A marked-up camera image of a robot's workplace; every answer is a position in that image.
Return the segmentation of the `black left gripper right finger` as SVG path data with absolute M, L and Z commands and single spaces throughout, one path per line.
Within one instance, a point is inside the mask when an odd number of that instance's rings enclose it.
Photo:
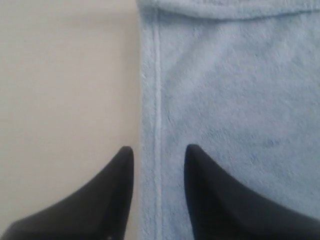
M 196 240 L 318 240 L 320 222 L 249 189 L 200 146 L 184 160 L 184 189 Z

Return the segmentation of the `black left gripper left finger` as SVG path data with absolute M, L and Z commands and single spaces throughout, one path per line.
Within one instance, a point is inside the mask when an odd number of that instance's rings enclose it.
M 123 146 L 88 183 L 13 222 L 6 240 L 123 240 L 134 187 L 134 152 Z

